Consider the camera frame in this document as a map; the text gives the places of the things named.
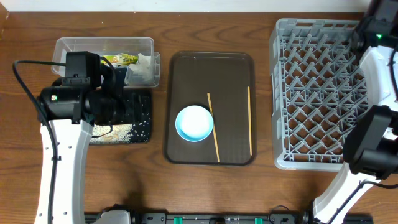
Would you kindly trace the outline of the yellow green snack wrapper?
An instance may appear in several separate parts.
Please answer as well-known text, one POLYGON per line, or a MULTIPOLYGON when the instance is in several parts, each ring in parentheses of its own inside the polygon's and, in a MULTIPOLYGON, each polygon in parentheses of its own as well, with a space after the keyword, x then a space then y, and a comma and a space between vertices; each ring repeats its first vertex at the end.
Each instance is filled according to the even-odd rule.
POLYGON ((109 62, 112 66, 118 67, 123 65, 130 65, 137 63, 139 59, 138 55, 129 55, 125 53, 102 55, 101 63, 106 64, 109 62))

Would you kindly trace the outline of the white tissue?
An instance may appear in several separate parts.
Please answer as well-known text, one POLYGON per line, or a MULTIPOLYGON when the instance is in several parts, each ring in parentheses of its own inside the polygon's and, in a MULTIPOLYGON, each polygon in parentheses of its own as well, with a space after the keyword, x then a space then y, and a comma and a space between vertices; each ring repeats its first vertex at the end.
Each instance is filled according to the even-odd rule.
POLYGON ((152 57, 145 56, 139 53, 136 63, 128 65, 128 67, 135 73, 149 73, 152 70, 152 57))

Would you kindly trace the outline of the light blue bowl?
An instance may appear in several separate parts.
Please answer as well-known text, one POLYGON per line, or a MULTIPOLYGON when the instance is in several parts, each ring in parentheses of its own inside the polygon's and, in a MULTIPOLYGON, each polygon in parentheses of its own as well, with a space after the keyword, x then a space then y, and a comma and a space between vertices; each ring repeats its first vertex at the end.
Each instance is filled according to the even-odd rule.
POLYGON ((199 142, 213 132, 214 121, 209 110, 191 105, 182 109, 175 119, 178 135, 189 142, 199 142))

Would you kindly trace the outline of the wooden chopstick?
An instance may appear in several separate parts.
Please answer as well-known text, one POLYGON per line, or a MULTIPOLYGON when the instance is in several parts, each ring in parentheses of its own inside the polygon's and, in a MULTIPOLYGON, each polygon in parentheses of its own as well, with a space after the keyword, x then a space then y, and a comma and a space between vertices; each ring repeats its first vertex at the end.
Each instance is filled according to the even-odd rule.
POLYGON ((217 162, 220 163, 220 154, 219 154, 219 149, 218 149, 218 141, 217 141, 217 135, 216 135, 216 129, 215 129, 215 121, 214 121, 214 116, 213 116, 213 107, 211 104, 210 92, 207 93, 207 98, 208 98, 208 105, 209 105, 210 113, 213 118, 213 139, 214 139, 214 143, 215 143, 216 158, 217 158, 217 162))
POLYGON ((252 125, 251 125, 251 90, 250 86, 247 87, 248 97, 248 132, 249 132, 249 153, 252 156, 252 125))

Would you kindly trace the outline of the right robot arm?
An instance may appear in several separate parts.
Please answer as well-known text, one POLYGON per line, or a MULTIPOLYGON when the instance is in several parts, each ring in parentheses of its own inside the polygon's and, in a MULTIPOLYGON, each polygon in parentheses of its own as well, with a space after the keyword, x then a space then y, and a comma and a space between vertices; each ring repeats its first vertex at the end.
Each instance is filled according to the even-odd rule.
POLYGON ((351 42, 360 57, 369 109, 346 137, 342 168, 302 223, 342 223, 371 187, 397 187, 381 183, 397 173, 397 1, 371 1, 351 42))

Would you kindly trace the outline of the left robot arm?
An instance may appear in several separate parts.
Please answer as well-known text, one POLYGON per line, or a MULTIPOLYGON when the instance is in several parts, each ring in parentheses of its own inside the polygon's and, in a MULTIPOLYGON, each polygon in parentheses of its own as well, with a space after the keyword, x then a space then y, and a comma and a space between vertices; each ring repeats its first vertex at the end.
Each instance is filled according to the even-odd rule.
POLYGON ((43 164, 36 223, 84 223, 85 166, 95 126, 136 124, 145 93, 125 90, 124 68, 60 77, 38 97, 43 164))

